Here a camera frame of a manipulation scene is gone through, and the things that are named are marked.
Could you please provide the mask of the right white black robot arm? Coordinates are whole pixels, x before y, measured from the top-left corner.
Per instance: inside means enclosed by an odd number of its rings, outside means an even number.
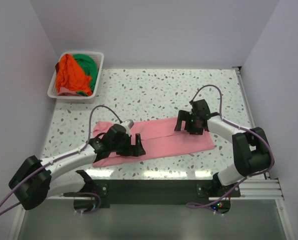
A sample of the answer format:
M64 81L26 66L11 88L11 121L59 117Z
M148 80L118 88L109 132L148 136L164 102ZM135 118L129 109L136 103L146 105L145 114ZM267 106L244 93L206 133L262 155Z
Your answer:
M262 128L238 126L224 119L219 112L211 112L204 99L190 101L190 105L190 111L178 112L174 131L185 130L191 135L211 132L230 142L233 147L233 164L213 175L209 190L214 195L223 196L229 191L229 186L267 171L274 165L273 153Z

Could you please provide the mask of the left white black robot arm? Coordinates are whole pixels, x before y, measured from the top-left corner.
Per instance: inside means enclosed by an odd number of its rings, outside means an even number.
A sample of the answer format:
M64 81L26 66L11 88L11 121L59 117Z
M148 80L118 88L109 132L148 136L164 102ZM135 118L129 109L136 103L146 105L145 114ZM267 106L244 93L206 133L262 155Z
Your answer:
M28 157L9 182L9 187L25 210L60 194L87 196L95 192L93 179L82 166L97 163L111 153L123 157L146 154L141 135L131 134L131 125L114 124L106 132L88 138L86 144L56 157Z

